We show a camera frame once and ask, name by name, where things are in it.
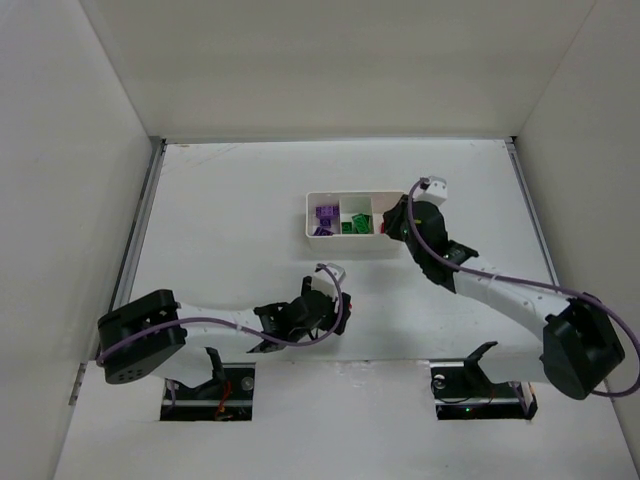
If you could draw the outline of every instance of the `wall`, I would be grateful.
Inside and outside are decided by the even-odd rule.
[[[147,131],[517,134],[593,0],[82,0]]]
[[[77,0],[0,1],[0,465],[49,477],[150,144]]]
[[[640,3],[600,0],[522,130],[517,147],[560,279],[612,305],[640,332]],[[630,360],[614,389],[636,378]],[[640,396],[616,402],[636,465]]]

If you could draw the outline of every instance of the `white table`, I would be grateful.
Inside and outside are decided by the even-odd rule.
[[[425,174],[449,181],[452,238],[508,272],[549,280],[502,141],[170,146],[134,298],[171,288],[202,307],[289,301],[317,261],[334,261],[347,270],[353,316],[342,338],[259,358],[247,423],[159,423],[162,380],[110,387],[91,365],[56,478],[636,478],[606,399],[576,402],[538,385],[531,423],[437,421],[421,359],[533,336],[431,285],[404,250],[310,251],[306,192],[407,190]]]

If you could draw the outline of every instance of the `divided container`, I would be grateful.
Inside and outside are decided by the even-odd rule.
[[[401,242],[380,233],[380,228],[383,223],[382,214],[392,209],[402,195],[402,191],[308,193],[305,234],[311,248],[323,252],[373,252],[400,247]],[[333,205],[339,206],[340,216],[331,219],[330,228],[324,227],[333,235],[314,236],[313,233],[320,226],[316,207]],[[361,213],[371,216],[373,233],[343,234],[342,222],[353,223],[353,216]]]

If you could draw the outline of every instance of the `screw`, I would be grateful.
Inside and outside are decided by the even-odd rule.
[[[441,373],[435,375],[433,377],[433,388],[435,388],[436,390],[442,390],[444,387],[446,387],[444,380],[444,375],[442,375]]]
[[[240,386],[245,392],[250,392],[251,390],[253,390],[253,385],[254,385],[254,381],[253,381],[253,378],[251,377],[244,377],[240,381]]]

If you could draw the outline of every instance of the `red wire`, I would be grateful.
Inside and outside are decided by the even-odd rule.
[[[227,401],[227,398],[229,398],[229,395],[231,395],[231,382],[227,381],[227,383],[224,384],[224,390],[222,393],[222,398],[220,399],[220,403],[218,404],[218,409],[216,410],[216,413],[213,416],[214,420],[218,419],[218,415],[220,415],[220,412],[222,412],[222,409],[224,408],[224,402]]]

